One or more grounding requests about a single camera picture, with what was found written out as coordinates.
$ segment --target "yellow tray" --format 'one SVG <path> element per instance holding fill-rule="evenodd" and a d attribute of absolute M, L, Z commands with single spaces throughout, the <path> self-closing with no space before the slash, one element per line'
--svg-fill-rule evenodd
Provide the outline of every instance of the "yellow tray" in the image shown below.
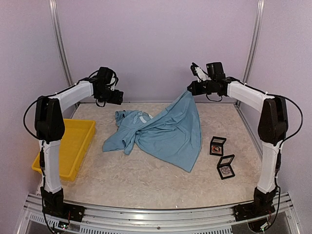
<path fill-rule="evenodd" d="M 95 133 L 96 122 L 65 118 L 64 123 L 65 134 L 59 148 L 59 176 L 61 179 L 74 181 Z M 41 173 L 39 154 L 32 169 Z"/>

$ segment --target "blue cloth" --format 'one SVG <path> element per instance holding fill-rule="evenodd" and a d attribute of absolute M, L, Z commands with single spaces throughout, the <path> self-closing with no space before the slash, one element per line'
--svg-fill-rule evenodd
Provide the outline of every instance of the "blue cloth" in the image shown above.
<path fill-rule="evenodd" d="M 190 172 L 201 147 L 201 128 L 194 98 L 181 94 L 152 118 L 143 111 L 116 111 L 118 131 L 103 145 L 103 151 L 124 150 L 130 154 L 134 143 L 143 151 Z"/>

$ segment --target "purple wall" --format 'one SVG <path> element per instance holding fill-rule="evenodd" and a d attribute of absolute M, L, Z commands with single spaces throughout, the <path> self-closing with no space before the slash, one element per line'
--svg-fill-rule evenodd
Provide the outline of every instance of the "purple wall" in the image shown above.
<path fill-rule="evenodd" d="M 65 88 L 48 1 L 7 0 L 0 7 L 0 229 L 14 231 L 29 192 L 40 176 L 31 169 L 38 141 L 22 117 L 40 95 Z M 34 110 L 27 117 L 31 130 Z"/>
<path fill-rule="evenodd" d="M 249 85 L 293 99 L 304 113 L 301 132 L 283 148 L 279 184 L 289 191 L 304 233 L 312 230 L 312 2 L 267 1 L 259 45 Z M 248 122 L 257 131 L 259 114 L 242 106 Z M 298 111 L 288 104 L 290 129 L 299 123 Z"/>
<path fill-rule="evenodd" d="M 256 7 L 250 0 L 58 1 L 74 79 L 108 66 L 125 101 L 174 100 L 194 80 L 192 62 L 222 61 L 241 78 Z"/>

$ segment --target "robotic arm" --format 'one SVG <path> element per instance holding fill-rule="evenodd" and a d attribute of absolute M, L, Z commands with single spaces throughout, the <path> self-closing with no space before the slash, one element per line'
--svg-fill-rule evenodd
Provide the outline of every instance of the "robotic arm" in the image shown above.
<path fill-rule="evenodd" d="M 234 207 L 236 221 L 255 218 L 275 212 L 273 198 L 277 191 L 275 177 L 280 168 L 281 149 L 286 138 L 288 118 L 286 101 L 282 97 L 267 95 L 266 93 L 251 88 L 239 80 L 226 78 L 221 62 L 207 64 L 207 76 L 201 72 L 196 64 L 191 70 L 197 81 L 188 86 L 193 96 L 217 93 L 219 96 L 229 96 L 253 107 L 261 113 L 258 134 L 262 141 L 262 169 L 257 187 L 254 190 L 253 202 Z"/>
<path fill-rule="evenodd" d="M 36 101 L 35 130 L 41 148 L 43 186 L 40 189 L 44 214 L 81 222 L 84 207 L 63 202 L 64 195 L 59 178 L 59 146 L 65 132 L 62 113 L 68 107 L 91 96 L 96 99 L 97 106 L 100 106 L 99 102 L 104 103 L 100 107 L 104 107 L 105 103 L 120 105 L 123 92 L 115 90 L 117 83 L 118 78 L 113 70 L 100 67 L 93 77 L 81 79 L 59 93 L 41 96 Z"/>

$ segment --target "beige surface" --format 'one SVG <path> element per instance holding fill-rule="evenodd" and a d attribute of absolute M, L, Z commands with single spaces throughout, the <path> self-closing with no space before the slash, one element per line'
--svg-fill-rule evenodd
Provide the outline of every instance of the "beige surface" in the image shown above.
<path fill-rule="evenodd" d="M 140 150 L 102 152 L 102 145 L 116 132 L 117 110 L 143 110 L 153 116 L 168 103 L 123 103 L 99 108 L 81 104 L 75 119 L 96 121 L 96 134 L 75 182 L 62 181 L 65 199 L 129 208 L 206 207 L 251 200 L 261 161 L 232 104 L 203 104 L 197 108 L 202 128 L 202 149 L 188 173 Z M 225 155 L 235 154 L 235 177 L 221 180 L 218 156 L 209 155 L 213 136 L 226 137 Z"/>

